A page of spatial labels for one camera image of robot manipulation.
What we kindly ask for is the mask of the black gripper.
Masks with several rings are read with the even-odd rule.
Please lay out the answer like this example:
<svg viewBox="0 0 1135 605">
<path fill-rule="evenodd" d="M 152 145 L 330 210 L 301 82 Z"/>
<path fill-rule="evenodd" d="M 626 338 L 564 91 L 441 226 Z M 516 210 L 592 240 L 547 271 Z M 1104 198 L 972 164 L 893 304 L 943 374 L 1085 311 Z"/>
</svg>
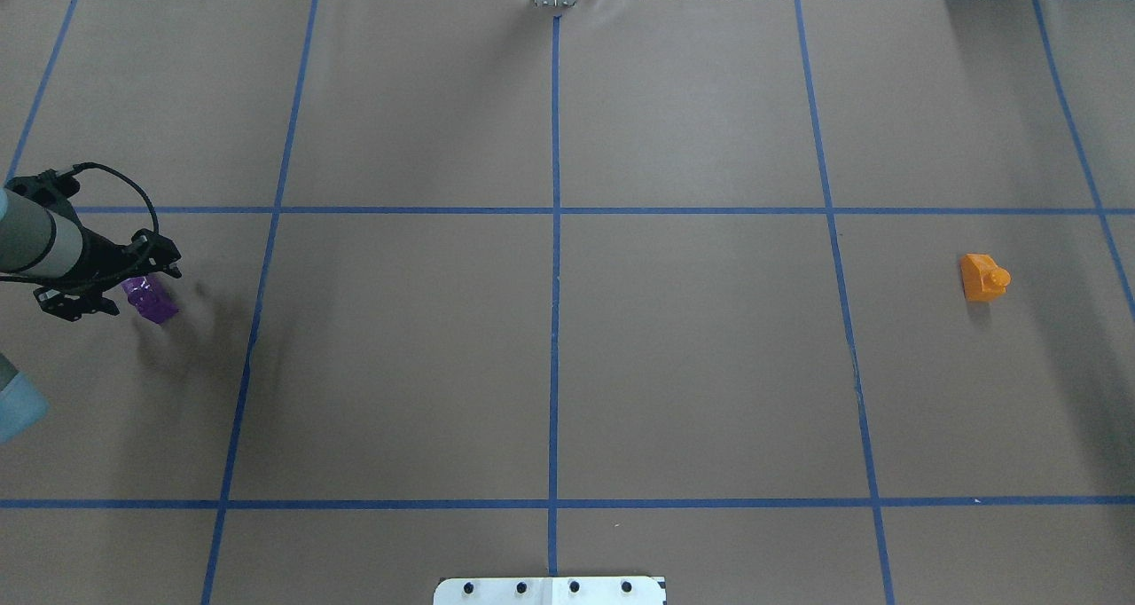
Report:
<svg viewBox="0 0 1135 605">
<path fill-rule="evenodd" d="M 111 289 L 119 283 L 142 275 L 166 274 L 183 277 L 182 254 L 174 241 L 157 232 L 141 229 L 129 244 L 114 244 L 95 232 L 82 230 L 79 289 Z"/>
</svg>

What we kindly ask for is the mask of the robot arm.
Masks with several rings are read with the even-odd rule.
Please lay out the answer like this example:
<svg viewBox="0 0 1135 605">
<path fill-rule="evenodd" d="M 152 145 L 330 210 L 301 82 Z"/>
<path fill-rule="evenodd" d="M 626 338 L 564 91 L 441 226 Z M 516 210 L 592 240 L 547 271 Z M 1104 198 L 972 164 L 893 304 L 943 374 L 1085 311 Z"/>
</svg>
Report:
<svg viewBox="0 0 1135 605">
<path fill-rule="evenodd" d="M 116 244 L 77 218 L 3 190 L 3 280 L 30 283 L 40 310 L 54 318 L 116 317 L 119 306 L 106 291 L 151 274 L 178 279 L 180 260 L 180 249 L 157 229 L 138 229 L 129 244 Z"/>
</svg>

